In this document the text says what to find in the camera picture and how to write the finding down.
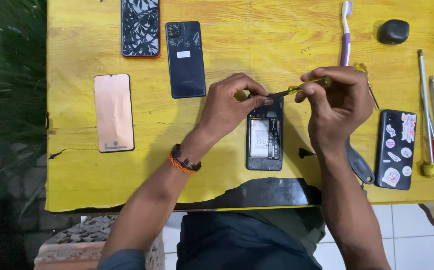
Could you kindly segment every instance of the right hand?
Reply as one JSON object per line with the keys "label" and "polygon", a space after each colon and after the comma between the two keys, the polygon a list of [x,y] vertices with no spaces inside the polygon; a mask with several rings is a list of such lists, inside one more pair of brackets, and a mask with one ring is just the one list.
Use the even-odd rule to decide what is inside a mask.
{"label": "right hand", "polygon": [[300,79],[305,82],[325,75],[333,79],[327,90],[308,82],[295,96],[297,103],[309,99],[310,144],[317,154],[345,149],[346,138],[370,117],[374,106],[367,75],[354,67],[317,68]]}

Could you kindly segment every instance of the person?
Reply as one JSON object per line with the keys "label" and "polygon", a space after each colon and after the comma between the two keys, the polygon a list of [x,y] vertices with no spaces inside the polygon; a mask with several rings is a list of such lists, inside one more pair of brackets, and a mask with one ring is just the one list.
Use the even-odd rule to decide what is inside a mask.
{"label": "person", "polygon": [[[353,67],[324,67],[301,80],[325,75],[333,79],[329,89],[307,82],[295,96],[297,103],[308,99],[311,106],[309,136],[320,165],[322,207],[189,212],[177,245],[178,270],[321,269],[313,252],[325,234],[323,219],[347,269],[390,270],[379,223],[345,148],[346,138],[372,114],[368,79]],[[241,89],[253,97],[237,101],[234,95]],[[178,164],[198,164],[251,110],[272,104],[267,95],[244,73],[210,86],[200,122],[178,147],[177,164],[169,158],[129,198],[103,247],[98,270],[145,268],[144,251],[166,224],[191,173]]]}

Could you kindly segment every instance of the left hand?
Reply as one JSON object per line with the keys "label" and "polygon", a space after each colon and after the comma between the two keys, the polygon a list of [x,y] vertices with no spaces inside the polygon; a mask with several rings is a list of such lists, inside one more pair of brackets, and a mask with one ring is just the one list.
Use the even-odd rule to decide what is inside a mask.
{"label": "left hand", "polygon": [[[234,95],[242,89],[250,91],[252,97],[240,102]],[[197,129],[216,143],[232,132],[253,109],[271,105],[274,101],[267,95],[259,83],[244,73],[235,73],[223,81],[213,83],[209,87]]]}

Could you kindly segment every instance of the samsung phone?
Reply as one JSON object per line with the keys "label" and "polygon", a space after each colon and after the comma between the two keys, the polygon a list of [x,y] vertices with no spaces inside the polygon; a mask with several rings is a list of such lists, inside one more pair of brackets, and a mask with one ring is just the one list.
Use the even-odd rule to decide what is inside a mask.
{"label": "samsung phone", "polygon": [[375,184],[408,190],[412,179],[417,115],[386,109],[380,113]]}
{"label": "samsung phone", "polygon": [[94,94],[99,151],[134,150],[129,75],[95,76]]}
{"label": "samsung phone", "polygon": [[159,0],[122,1],[122,55],[160,56]]}
{"label": "samsung phone", "polygon": [[247,115],[247,169],[282,169],[284,135],[284,97],[272,105],[255,108]]}
{"label": "samsung phone", "polygon": [[172,97],[180,99],[204,96],[205,71],[200,23],[167,22],[165,28]]}

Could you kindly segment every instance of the white tiled floor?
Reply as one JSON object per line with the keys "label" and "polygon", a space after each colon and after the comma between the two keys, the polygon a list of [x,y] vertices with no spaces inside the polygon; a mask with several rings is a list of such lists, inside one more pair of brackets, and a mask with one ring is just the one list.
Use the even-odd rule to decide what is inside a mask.
{"label": "white tiled floor", "polygon": [[[417,204],[373,206],[392,270],[434,270],[434,227]],[[163,230],[166,270],[174,270],[180,222],[185,213],[173,213]],[[342,256],[326,228],[315,257],[324,270],[344,270]]]}

